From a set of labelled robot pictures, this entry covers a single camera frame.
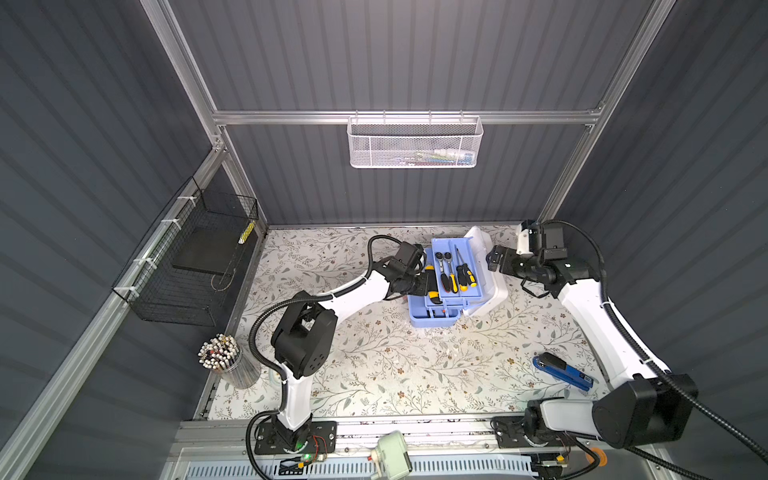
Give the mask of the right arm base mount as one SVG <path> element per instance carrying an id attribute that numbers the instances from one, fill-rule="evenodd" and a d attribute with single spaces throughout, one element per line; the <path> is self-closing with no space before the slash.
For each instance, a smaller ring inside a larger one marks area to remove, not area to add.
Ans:
<path id="1" fill-rule="evenodd" d="M 494 416 L 491 429 L 499 448 L 575 447 L 575 441 L 563 432 L 530 426 L 521 415 Z"/>

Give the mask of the yellow black screwdriver short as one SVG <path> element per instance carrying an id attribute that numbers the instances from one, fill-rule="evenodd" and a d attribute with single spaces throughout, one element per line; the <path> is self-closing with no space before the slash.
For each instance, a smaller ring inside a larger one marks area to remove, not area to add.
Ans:
<path id="1" fill-rule="evenodd" d="M 450 252 L 445 252 L 444 259 L 445 259 L 445 262 L 447 263 L 447 275 L 450 283 L 450 291 L 453 294 L 457 294 L 459 292 L 459 287 L 458 287 L 458 282 L 453 269 L 452 254 Z"/>

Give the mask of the white blue tool box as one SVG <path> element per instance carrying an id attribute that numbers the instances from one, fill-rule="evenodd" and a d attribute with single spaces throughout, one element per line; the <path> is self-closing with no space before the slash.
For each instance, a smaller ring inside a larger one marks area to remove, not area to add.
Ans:
<path id="1" fill-rule="evenodd" d="M 410 295 L 408 309 L 415 328 L 446 328 L 463 317 L 483 316 L 508 298 L 503 276 L 488 270 L 493 242 L 472 227 L 464 236 L 434 238 L 426 248 L 427 292 Z"/>

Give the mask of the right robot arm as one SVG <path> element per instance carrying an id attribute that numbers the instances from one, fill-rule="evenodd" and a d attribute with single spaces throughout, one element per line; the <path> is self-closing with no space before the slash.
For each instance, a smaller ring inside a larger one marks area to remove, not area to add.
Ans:
<path id="1" fill-rule="evenodd" d="M 557 219 L 526 221 L 516 233 L 516 247 L 495 245 L 485 257 L 488 271 L 518 278 L 522 288 L 530 282 L 538 283 L 544 295 L 570 312 L 610 387 L 606 396 L 595 401 L 563 397 L 530 401 L 520 423 L 526 440 L 539 448 L 562 440 L 581 449 L 591 462 L 570 473 L 572 479 L 598 466 L 599 457 L 585 445 L 587 439 L 694 479 L 696 473 L 644 448 L 680 439 L 691 412 L 697 410 L 765 461 L 766 448 L 701 403 L 691 377 L 673 373 L 634 332 L 609 297 L 600 247 L 578 226 L 572 229 L 591 245 L 597 265 L 591 267 L 568 253 L 563 234 L 568 225 Z"/>

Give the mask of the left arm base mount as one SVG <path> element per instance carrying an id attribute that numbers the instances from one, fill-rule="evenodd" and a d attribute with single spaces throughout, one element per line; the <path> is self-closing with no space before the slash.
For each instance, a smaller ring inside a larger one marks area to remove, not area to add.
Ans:
<path id="1" fill-rule="evenodd" d="M 296 431 L 278 420 L 262 422 L 255 429 L 253 451 L 256 455 L 334 453 L 338 423 L 309 419 Z"/>

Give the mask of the small yellow black screwdriver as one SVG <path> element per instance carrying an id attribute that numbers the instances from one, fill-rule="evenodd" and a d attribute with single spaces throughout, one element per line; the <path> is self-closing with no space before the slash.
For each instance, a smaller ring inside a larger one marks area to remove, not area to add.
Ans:
<path id="1" fill-rule="evenodd" d="M 477 286 L 477 280 L 475 278 L 475 275 L 474 275 L 473 271 L 470 268 L 470 265 L 466 261 L 464 261 L 462 263 L 462 267 L 463 267 L 463 272 L 464 272 L 464 278 L 466 280 L 466 285 L 468 287 L 472 287 L 472 288 L 476 287 Z"/>

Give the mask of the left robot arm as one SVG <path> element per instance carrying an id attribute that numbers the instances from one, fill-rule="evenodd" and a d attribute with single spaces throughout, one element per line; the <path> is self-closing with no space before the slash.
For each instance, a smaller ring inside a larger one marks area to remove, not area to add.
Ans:
<path id="1" fill-rule="evenodd" d="M 311 425 L 311 380 L 331 351 L 336 328 L 360 310 L 426 291 L 426 251 L 385 234 L 366 244 L 362 275 L 326 293 L 300 291 L 267 307 L 247 336 L 251 355 L 278 374 L 280 406 L 270 420 L 286 435 Z"/>

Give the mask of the yellow black utility knife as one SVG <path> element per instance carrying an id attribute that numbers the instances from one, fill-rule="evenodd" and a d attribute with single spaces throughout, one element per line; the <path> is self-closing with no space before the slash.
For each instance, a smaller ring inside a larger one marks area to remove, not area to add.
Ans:
<path id="1" fill-rule="evenodd" d="M 427 280 L 427 296 L 434 305 L 441 305 L 442 300 L 439 294 L 439 287 L 437 282 L 437 276 L 433 266 L 428 265 L 425 267 L 424 273 Z"/>

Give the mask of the black ratchet wrench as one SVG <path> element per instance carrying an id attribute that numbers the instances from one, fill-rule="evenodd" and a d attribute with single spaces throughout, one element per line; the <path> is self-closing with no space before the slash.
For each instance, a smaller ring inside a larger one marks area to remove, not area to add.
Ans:
<path id="1" fill-rule="evenodd" d="M 435 259 L 437 260 L 437 265 L 438 265 L 439 271 L 440 271 L 440 283 L 442 285 L 442 288 L 443 288 L 443 290 L 446 293 L 451 293 L 452 292 L 452 283 L 451 283 L 451 280 L 450 280 L 450 278 L 449 278 L 449 276 L 448 276 L 448 274 L 446 273 L 446 270 L 445 270 L 443 254 L 441 252 L 437 252 L 435 254 Z"/>

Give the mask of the black yellow screwdriver long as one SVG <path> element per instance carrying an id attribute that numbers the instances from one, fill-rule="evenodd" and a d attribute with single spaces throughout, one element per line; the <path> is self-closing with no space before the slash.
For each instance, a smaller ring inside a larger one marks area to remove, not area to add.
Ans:
<path id="1" fill-rule="evenodd" d="M 457 259 L 456 275 L 459 283 L 459 289 L 462 292 L 466 292 L 469 289 L 469 280 L 466 273 L 466 262 L 463 260 L 460 250 L 455 247 L 455 255 Z"/>

